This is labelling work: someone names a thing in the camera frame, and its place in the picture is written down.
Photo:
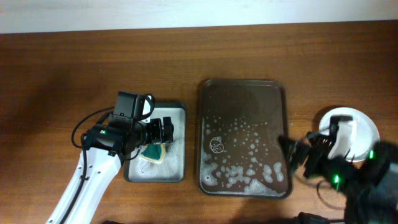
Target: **green light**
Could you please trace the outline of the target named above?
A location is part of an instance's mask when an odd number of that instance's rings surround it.
[[[374,152],[373,152],[373,150],[371,150],[369,152],[369,159],[373,159],[373,157],[374,157]]]
[[[338,177],[338,175],[335,175],[335,178],[333,179],[333,182],[334,182],[335,184],[337,184],[337,183],[339,182],[339,177]]]

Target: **tabletop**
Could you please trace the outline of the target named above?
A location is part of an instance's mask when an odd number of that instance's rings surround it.
[[[2,223],[47,221],[78,162],[72,129],[113,106],[119,90],[186,104],[185,178],[134,184],[121,171],[92,223],[272,222],[299,212],[343,218],[297,179],[283,200],[201,193],[194,163],[203,80],[280,82],[292,138],[316,129],[328,109],[348,106],[398,142],[398,21],[7,34],[0,35],[0,58]],[[341,195],[323,194],[345,205]]]

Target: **wooden table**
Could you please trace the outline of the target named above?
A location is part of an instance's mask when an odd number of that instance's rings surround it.
[[[398,142],[398,21],[0,35],[0,74],[2,223],[47,221],[78,162],[73,127],[114,105],[119,90],[187,105],[185,178],[132,184],[120,172],[93,223],[263,222],[299,212],[343,217],[296,180],[285,200],[199,191],[194,145],[198,91],[206,79],[281,82],[292,138],[316,128],[322,111],[341,105],[363,111],[383,139]],[[325,195],[344,205],[343,197]]]

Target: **wood grain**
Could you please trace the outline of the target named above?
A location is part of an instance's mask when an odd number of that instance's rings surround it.
[[[265,222],[299,212],[342,218],[296,180],[285,200],[203,195],[194,170],[200,82],[281,82],[293,138],[342,105],[363,111],[383,139],[398,142],[397,39],[398,21],[1,35],[0,220],[47,221],[78,161],[73,127],[114,105],[119,90],[187,105],[185,179],[132,184],[120,172],[93,223]],[[344,205],[333,192],[325,197]]]

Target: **white plate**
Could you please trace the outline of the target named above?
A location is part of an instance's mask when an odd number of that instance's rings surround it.
[[[325,129],[330,125],[330,117],[333,115],[350,115],[356,123],[356,131],[350,137],[352,142],[351,150],[347,155],[347,161],[363,161],[368,156],[367,152],[373,147],[373,144],[380,140],[379,130],[373,121],[366,114],[352,108],[336,108],[327,112],[319,122],[319,130]],[[329,130],[322,134],[329,135]]]

